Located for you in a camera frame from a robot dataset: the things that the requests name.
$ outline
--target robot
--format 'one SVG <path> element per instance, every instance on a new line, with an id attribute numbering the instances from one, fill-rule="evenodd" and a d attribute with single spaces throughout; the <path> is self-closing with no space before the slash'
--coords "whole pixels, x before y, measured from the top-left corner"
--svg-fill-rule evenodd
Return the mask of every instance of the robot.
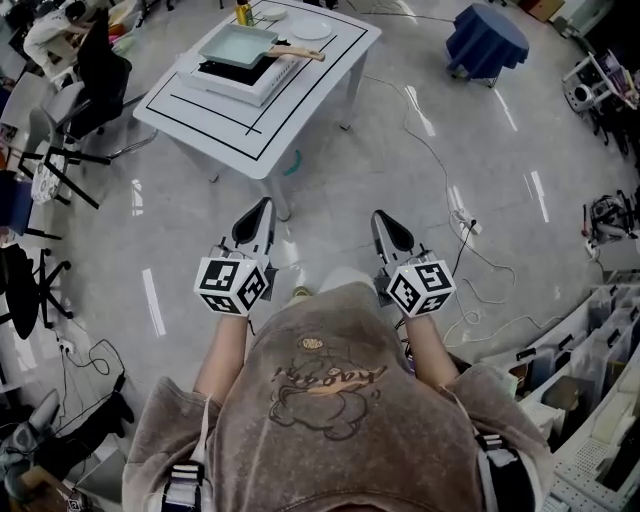
<path id="1" fill-rule="evenodd" d="M 271 300 L 277 269 L 269 259 L 275 236 L 275 207 L 262 198 L 202 258 L 194 291 L 216 313 L 248 316 L 258 299 Z M 374 277 L 381 306 L 395 303 L 408 317 L 442 308 L 456 287 L 447 264 L 382 210 L 371 216 L 371 231 L 382 268 Z"/>

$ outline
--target frying pan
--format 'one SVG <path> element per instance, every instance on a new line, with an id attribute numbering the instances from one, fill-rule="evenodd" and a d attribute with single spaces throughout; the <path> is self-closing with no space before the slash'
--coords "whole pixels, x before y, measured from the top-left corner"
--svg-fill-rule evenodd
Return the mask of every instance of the frying pan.
<path id="1" fill-rule="evenodd" d="M 245 69 L 253 69 L 264 56 L 297 55 L 324 60 L 324 53 L 296 46 L 275 45 L 277 32 L 242 25 L 225 25 L 198 53 L 205 59 Z"/>

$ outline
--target cartoon print on shirt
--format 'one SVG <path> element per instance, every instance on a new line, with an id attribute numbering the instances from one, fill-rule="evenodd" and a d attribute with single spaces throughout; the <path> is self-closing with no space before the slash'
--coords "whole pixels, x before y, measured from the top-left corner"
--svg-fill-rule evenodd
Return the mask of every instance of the cartoon print on shirt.
<path id="1" fill-rule="evenodd" d="M 387 371 L 366 369 L 347 357 L 332 354 L 322 340 L 305 338 L 287 368 L 278 367 L 272 382 L 278 388 L 269 419 L 283 427 L 299 424 L 323 432 L 327 439 L 344 441 L 359 430 L 368 413 L 367 398 L 379 398 L 379 389 L 366 389 Z"/>

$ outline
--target bottle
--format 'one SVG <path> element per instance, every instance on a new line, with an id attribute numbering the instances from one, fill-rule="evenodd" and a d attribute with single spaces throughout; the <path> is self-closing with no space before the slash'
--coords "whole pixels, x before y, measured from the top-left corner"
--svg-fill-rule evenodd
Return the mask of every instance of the bottle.
<path id="1" fill-rule="evenodd" d="M 254 26 L 253 12 L 251 11 L 249 0 L 238 0 L 238 5 L 236 5 L 236 18 L 238 25 L 245 25 L 247 27 Z"/>

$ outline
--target white plate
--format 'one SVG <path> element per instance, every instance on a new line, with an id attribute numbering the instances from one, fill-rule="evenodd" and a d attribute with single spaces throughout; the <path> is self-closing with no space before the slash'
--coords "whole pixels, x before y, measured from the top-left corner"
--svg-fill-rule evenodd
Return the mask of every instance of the white plate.
<path id="1" fill-rule="evenodd" d="M 326 21 L 320 21 L 315 18 L 303 18 L 291 25 L 291 32 L 298 39 L 306 39 L 313 41 L 316 39 L 324 39 L 331 35 L 333 29 Z"/>

